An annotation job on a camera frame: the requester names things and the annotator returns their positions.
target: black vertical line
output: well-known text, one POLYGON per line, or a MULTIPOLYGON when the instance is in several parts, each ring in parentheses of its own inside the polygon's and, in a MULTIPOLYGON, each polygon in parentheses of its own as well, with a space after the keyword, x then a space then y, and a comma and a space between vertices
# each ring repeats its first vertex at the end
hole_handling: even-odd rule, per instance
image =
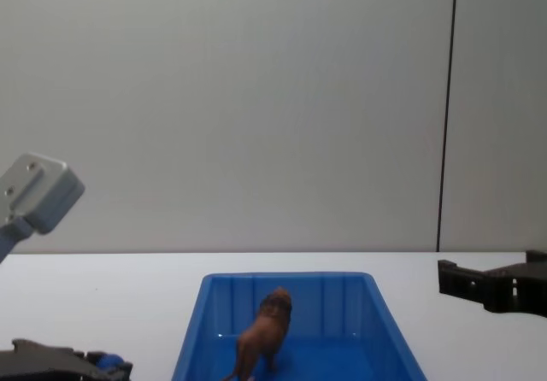
POLYGON ((441 220, 443 218, 444 161, 446 159, 446 133, 448 131, 448 107, 450 105, 450 82, 452 80, 452 52, 454 50, 454 25, 456 22, 456 0, 452 0, 452 24, 450 27, 450 50, 448 55, 448 79, 446 80, 446 104, 444 105, 443 160, 441 161, 441 183, 438 193, 437 252, 441 247, 441 220))

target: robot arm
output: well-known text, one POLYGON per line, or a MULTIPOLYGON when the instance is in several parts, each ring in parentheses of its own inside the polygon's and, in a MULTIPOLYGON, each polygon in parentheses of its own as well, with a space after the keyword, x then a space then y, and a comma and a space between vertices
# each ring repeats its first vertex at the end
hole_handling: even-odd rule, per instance
POLYGON ((0 263, 34 232, 51 232, 84 190, 65 162, 20 156, 0 177, 0 263))

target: table surface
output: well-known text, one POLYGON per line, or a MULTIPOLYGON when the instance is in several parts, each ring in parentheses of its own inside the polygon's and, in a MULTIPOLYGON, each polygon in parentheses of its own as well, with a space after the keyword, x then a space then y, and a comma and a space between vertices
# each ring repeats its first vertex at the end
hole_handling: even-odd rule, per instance
POLYGON ((357 271, 374 276, 430 380, 545 378, 547 319, 491 314, 438 293, 437 260, 489 269, 522 253, 10 255, 0 265, 0 349, 29 338, 102 349, 135 381, 170 380, 204 275, 357 271))

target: gray wall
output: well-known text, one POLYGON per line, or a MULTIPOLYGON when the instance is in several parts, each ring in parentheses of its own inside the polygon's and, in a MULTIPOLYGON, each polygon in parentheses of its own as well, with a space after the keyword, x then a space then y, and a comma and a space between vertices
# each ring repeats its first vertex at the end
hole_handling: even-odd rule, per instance
MULTIPOLYGON (((547 243, 546 5, 458 0, 441 249, 547 243)), ((451 10, 0 0, 1 166, 87 185, 18 250, 434 250, 451 10)))
POLYGON ((441 249, 547 249, 547 0, 458 0, 441 249))

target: blue plastic bin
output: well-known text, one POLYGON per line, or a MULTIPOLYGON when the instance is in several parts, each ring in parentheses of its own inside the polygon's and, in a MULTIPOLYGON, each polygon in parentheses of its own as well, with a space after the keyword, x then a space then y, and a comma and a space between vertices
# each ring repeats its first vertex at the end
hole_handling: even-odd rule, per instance
POLYGON ((425 380, 373 278, 363 273, 213 274, 202 282, 173 381, 220 381, 260 301, 277 286, 292 296, 291 327, 256 381, 425 380))

